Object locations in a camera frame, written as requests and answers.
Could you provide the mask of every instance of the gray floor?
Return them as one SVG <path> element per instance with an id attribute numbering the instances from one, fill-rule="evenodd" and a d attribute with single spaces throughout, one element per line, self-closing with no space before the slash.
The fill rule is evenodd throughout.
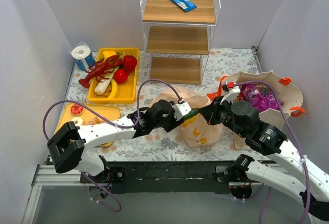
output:
<path id="1" fill-rule="evenodd" d="M 123 209 L 116 214 L 90 201 L 87 186 L 44 186 L 33 223 L 254 224 L 258 223 L 266 193 L 264 187 L 256 199 L 245 203 L 215 197 L 212 193 L 122 194 L 118 196 Z M 293 199 L 272 189 L 263 223 L 297 223 L 302 211 L 303 207 Z"/>

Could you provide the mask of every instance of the brown paper bag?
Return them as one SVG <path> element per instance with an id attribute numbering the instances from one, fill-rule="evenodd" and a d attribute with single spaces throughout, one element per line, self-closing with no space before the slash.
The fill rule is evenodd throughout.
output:
<path id="1" fill-rule="evenodd" d="M 211 104 L 211 100 L 207 96 L 197 95 L 191 89 L 181 86 L 174 86 L 179 95 L 190 105 L 191 108 L 201 108 Z M 177 96 L 168 88 L 161 92 L 149 105 L 159 101 L 160 99 L 166 101 L 177 102 Z M 200 114 L 186 120 L 181 126 L 182 134 L 185 141 L 190 147 L 212 146 L 221 136 L 223 125 L 208 125 L 206 120 Z"/>
<path id="2" fill-rule="evenodd" d="M 228 77 L 223 77 L 221 83 L 242 83 L 251 80 L 261 80 L 269 83 L 273 87 L 280 101 L 284 103 L 282 109 L 287 118 L 290 116 L 298 117 L 305 112 L 300 107 L 303 103 L 302 92 L 294 84 L 291 83 L 292 80 L 290 78 L 282 78 L 274 74 L 273 71 L 263 72 L 260 74 L 251 74 L 240 71 Z M 208 94 L 207 96 L 210 99 L 213 99 L 214 97 L 220 96 L 221 94 L 223 94 L 223 91 L 220 84 L 218 92 Z M 278 129 L 281 129 L 284 125 L 284 119 L 279 110 L 269 108 L 268 110 L 261 112 L 259 117 L 262 121 L 272 124 Z M 237 150 L 250 150 L 250 147 L 245 143 L 245 139 L 239 137 L 235 133 L 233 133 L 233 137 L 234 145 Z"/>

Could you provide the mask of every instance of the floral tablecloth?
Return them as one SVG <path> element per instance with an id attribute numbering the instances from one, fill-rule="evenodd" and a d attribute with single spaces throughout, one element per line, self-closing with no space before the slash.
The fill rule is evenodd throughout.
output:
<path id="1" fill-rule="evenodd" d="M 224 75 L 231 75 L 237 71 L 258 73 L 259 70 L 253 58 L 251 49 L 214 49 L 211 50 L 208 64 L 203 58 L 203 67 L 206 67 L 202 85 L 183 85 L 197 94 L 205 95 L 215 92 Z M 138 81 L 139 85 L 149 78 L 151 55 L 140 52 Z M 68 87 L 67 99 L 88 102 L 88 90 L 83 88 L 78 80 L 86 73 L 77 66 L 74 67 Z M 166 88 L 163 84 L 146 84 L 140 96 L 140 106 L 148 106 L 152 100 Z M 114 104 L 121 109 L 121 116 L 136 110 L 134 104 Z M 118 140 L 108 148 L 96 147 L 92 153 L 103 155 L 107 161 L 209 161 L 235 160 L 239 154 L 247 154 L 254 159 L 264 160 L 265 157 L 255 151 L 237 151 L 234 147 L 233 134 L 225 128 L 219 141 L 212 147 L 190 148 L 184 141 L 180 127 L 166 133 L 162 128 L 152 131 L 149 135 L 130 140 Z"/>

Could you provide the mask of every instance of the wooden shelf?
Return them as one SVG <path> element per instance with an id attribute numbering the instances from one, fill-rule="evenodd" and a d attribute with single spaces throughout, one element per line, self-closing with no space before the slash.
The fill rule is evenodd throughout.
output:
<path id="1" fill-rule="evenodd" d="M 171 0 L 147 0 L 143 22 L 216 24 L 213 0 L 190 0 L 197 8 L 184 12 Z"/>
<path id="2" fill-rule="evenodd" d="M 151 79 L 173 84 L 201 84 L 200 59 L 153 57 Z"/>
<path id="3" fill-rule="evenodd" d="M 208 55 L 206 27 L 151 26 L 146 53 Z"/>

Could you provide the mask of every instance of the toy lobster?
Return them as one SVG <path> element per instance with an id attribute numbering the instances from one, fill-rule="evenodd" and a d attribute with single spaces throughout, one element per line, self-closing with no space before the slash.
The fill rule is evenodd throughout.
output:
<path id="1" fill-rule="evenodd" d="M 96 63 L 92 64 L 89 67 L 90 71 L 86 71 L 86 72 L 88 72 L 88 75 L 84 79 L 80 79 L 79 83 L 83 87 L 89 88 L 90 87 L 89 82 L 94 77 L 96 78 L 96 81 L 98 81 L 98 82 L 102 82 L 102 79 L 108 79 L 104 76 L 104 74 L 112 73 L 113 71 L 110 70 L 111 68 L 115 68 L 115 67 L 123 64 L 122 59 L 119 59 L 119 60 L 111 63 L 111 61 L 114 61 L 119 57 L 120 57 L 119 55 L 114 55 L 114 56 L 108 57 L 105 61 L 97 61 Z"/>

